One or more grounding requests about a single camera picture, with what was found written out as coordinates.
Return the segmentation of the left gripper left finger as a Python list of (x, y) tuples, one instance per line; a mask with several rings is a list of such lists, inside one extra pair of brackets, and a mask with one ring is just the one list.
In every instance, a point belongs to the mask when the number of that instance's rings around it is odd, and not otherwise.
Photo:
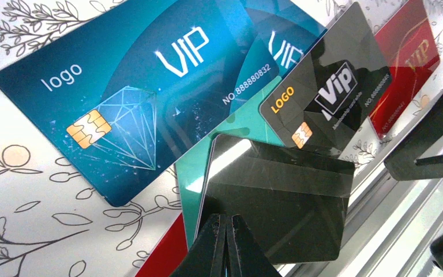
[(226, 227), (226, 215), (212, 214), (171, 276), (225, 276)]

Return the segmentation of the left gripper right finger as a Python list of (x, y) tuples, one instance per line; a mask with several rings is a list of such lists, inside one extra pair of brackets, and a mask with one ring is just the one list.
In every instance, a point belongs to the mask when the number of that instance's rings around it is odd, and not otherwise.
[(227, 257), (228, 276), (280, 277), (240, 215), (228, 217)]

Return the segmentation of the red card lower left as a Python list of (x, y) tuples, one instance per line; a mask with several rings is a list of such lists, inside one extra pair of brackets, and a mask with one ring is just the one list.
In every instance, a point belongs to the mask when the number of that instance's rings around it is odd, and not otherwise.
[(170, 276), (187, 255), (187, 240), (180, 214), (149, 255), (136, 276)]

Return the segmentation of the black card bottom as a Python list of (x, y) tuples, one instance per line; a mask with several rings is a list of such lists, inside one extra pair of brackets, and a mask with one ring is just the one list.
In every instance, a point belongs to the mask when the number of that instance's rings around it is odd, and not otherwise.
[(336, 260), (352, 162), (227, 134), (212, 141), (197, 228), (239, 214), (271, 263)]

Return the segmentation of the black VIP logo card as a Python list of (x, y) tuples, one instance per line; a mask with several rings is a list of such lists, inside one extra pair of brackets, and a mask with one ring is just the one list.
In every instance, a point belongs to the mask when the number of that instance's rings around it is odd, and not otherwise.
[(336, 158), (391, 82), (373, 31), (354, 2), (259, 111), (286, 147)]

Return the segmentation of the blue VIP card lower right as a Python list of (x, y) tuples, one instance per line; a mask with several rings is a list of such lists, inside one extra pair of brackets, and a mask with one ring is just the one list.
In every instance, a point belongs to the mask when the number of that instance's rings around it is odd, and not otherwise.
[(0, 70), (0, 89), (118, 207), (278, 72), (239, 1), (127, 1)]

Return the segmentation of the blue card upper right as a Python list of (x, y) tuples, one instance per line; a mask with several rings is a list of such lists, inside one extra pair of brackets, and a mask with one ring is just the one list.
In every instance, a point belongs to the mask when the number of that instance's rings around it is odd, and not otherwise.
[(285, 78), (327, 29), (289, 0), (242, 1)]

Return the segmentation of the red gold VIP card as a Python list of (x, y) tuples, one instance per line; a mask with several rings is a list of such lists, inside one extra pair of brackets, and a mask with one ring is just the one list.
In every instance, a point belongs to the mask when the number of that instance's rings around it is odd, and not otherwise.
[(392, 76), (370, 114), (376, 133), (383, 138), (438, 67), (440, 56), (423, 1), (407, 1), (375, 38)]

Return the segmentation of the floral patterned table mat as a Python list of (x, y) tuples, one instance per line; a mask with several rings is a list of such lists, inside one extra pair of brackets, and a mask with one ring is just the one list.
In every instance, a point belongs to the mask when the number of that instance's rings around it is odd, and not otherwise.
[[(0, 30), (55, 5), (0, 1)], [(428, 83), (443, 78), (443, 1), (425, 1), (425, 8), (440, 54)], [(46, 37), (44, 21), (27, 36), (0, 34), (0, 69), (27, 54), (24, 42)], [(129, 206), (111, 207), (0, 91), (0, 276), (134, 276), (178, 205), (168, 171)]]

